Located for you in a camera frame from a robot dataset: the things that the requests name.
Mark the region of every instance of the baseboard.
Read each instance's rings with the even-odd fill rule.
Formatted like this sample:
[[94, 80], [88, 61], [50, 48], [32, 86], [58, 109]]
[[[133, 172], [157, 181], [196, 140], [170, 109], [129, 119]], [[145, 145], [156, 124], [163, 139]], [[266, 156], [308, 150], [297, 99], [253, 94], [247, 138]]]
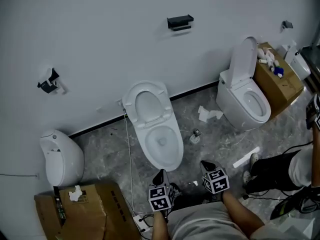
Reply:
[[[180, 94], [177, 94], [177, 95], [174, 95], [174, 96], [170, 97], [170, 100], [171, 100], [171, 101], [175, 101], [175, 100], [180, 99], [180, 98], [183, 98], [183, 97], [185, 97], [185, 96], [188, 96], [188, 95], [191, 95], [191, 94], [195, 94], [195, 93], [200, 92], [200, 91], [203, 91], [203, 90], [205, 90], [205, 89], [208, 89], [208, 88], [217, 86], [218, 83], [219, 83], [219, 81], [214, 81], [214, 82], [205, 84], [205, 85], [203, 85], [203, 86], [200, 86], [200, 87], [198, 87], [198, 88], [195, 88], [195, 89], [192, 89], [192, 90], [188, 90], [188, 91], [186, 91], [186, 92], [183, 92], [183, 93], [180, 93]], [[90, 132], [92, 132], [92, 131], [94, 131], [94, 130], [97, 130], [97, 129], [101, 128], [101, 127], [105, 127], [105, 126], [111, 125], [111, 124], [113, 124], [113, 123], [115, 123], [115, 122], [118, 122], [118, 121], [120, 121], [120, 120], [122, 120], [122, 119], [124, 119], [124, 116], [123, 116], [123, 115], [120, 115], [120, 116], [115, 117], [115, 118], [113, 118], [113, 119], [110, 119], [110, 120], [108, 120], [108, 121], [105, 121], [105, 122], [99, 123], [99, 124], [97, 124], [97, 125], [95, 125], [95, 126], [92, 126], [92, 127], [88, 128], [88, 129], [84, 129], [84, 130], [82, 130], [82, 131], [79, 131], [79, 132], [76, 132], [76, 133], [74, 133], [74, 134], [71, 134], [71, 135], [69, 136], [69, 138], [73, 139], [73, 138], [79, 137], [79, 136], [81, 136], [81, 135], [83, 135], [83, 134], [90, 133]]]

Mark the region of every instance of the blue object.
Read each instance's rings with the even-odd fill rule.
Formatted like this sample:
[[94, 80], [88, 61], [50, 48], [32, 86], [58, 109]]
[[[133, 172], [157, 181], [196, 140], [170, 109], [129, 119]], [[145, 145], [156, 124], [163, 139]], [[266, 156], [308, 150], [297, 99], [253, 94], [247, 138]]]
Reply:
[[284, 69], [283, 69], [282, 67], [278, 67], [278, 66], [276, 66], [276, 67], [274, 68], [273, 73], [274, 73], [276, 76], [277, 76], [278, 74], [281, 74], [282, 76], [285, 75], [285, 74], [284, 74]]

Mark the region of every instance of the white cable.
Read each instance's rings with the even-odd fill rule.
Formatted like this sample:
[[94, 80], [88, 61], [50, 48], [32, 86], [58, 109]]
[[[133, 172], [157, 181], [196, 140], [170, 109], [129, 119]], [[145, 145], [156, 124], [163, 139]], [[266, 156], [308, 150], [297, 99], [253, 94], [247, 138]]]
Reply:
[[135, 215], [135, 205], [134, 205], [133, 179], [132, 179], [132, 159], [131, 159], [131, 150], [130, 150], [130, 141], [129, 141], [129, 133], [128, 133], [128, 125], [127, 125], [126, 114], [124, 114], [123, 116], [124, 116], [126, 137], [127, 137], [127, 140], [128, 140], [128, 149], [129, 149], [129, 156], [130, 156], [131, 203], [132, 203], [132, 217], [133, 217]]

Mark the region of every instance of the power strip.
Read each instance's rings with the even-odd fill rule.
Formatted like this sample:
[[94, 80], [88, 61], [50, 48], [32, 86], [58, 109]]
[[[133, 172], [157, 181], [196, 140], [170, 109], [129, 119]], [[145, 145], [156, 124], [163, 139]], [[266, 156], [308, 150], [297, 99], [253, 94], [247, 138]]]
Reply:
[[150, 230], [150, 227], [145, 223], [140, 215], [134, 216], [133, 220], [140, 231], [144, 230], [144, 232], [147, 232]]

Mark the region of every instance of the white toilet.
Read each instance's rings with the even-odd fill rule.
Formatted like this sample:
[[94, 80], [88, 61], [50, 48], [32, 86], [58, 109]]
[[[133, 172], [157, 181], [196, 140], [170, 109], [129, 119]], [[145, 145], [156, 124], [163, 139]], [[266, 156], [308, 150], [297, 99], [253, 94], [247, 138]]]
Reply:
[[257, 40], [246, 37], [234, 48], [230, 68], [220, 73], [216, 103], [238, 130], [257, 128], [271, 115], [267, 98], [252, 79], [257, 53]]
[[52, 186], [77, 184], [84, 174], [84, 153], [67, 135], [58, 130], [42, 134], [40, 146], [45, 157], [45, 170]]
[[158, 169], [175, 170], [184, 155], [184, 144], [166, 86], [141, 81], [122, 98], [142, 150]]

